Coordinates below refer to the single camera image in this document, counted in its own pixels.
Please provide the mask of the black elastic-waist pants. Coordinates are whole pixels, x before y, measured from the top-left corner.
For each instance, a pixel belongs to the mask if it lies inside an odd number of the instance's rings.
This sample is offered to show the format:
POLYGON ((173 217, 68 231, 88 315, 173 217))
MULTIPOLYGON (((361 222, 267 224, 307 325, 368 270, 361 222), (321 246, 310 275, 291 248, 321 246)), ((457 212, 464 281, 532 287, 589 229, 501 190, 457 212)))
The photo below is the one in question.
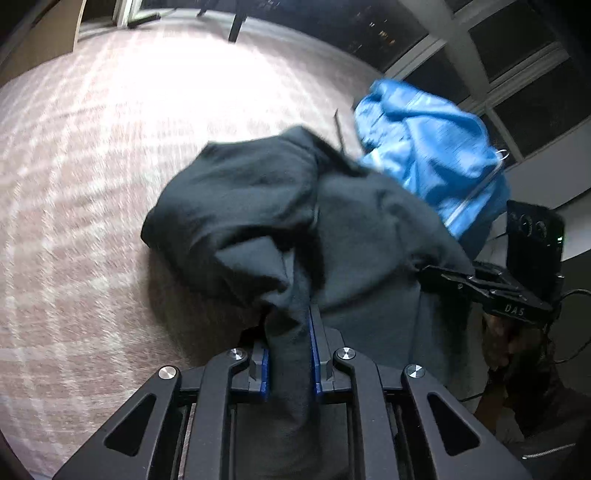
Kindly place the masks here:
POLYGON ((437 213, 301 127, 211 143, 164 188, 142 241, 191 288, 249 308, 270 349, 270 398, 238 415, 240 479, 341 479, 346 413, 312 386, 308 311, 374 362, 449 383, 469 306, 422 291, 422 268, 470 272, 437 213))

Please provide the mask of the blue zip jacket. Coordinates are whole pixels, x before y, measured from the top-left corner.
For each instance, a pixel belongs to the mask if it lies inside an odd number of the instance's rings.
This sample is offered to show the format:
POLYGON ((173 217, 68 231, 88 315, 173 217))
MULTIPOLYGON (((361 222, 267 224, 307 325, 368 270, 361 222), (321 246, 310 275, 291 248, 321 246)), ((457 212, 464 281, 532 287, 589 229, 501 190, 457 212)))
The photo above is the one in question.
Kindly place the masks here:
POLYGON ((453 102, 397 80, 379 80, 356 105, 363 166, 398 181, 478 252, 506 211, 504 153, 483 121, 453 102))

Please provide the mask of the pink plaid rug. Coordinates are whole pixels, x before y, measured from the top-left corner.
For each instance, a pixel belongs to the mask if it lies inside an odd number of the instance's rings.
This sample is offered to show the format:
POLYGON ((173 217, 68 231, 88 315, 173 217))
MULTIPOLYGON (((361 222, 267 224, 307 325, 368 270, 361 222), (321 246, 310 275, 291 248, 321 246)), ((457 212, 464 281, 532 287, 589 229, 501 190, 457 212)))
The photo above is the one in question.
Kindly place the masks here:
POLYGON ((53 475, 164 364, 197 366, 249 316, 187 291, 145 215, 204 148, 304 125, 358 155, 378 72, 310 37, 166 19, 84 35, 1 90, 1 429, 53 475))

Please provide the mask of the large wooden board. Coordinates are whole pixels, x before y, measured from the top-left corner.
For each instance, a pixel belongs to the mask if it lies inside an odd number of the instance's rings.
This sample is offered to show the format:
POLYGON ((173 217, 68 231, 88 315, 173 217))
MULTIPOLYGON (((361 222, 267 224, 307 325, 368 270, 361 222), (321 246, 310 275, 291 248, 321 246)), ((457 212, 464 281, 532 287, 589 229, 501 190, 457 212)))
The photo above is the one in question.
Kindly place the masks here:
POLYGON ((72 53, 85 5, 84 0, 39 1, 1 47, 1 85, 72 53))

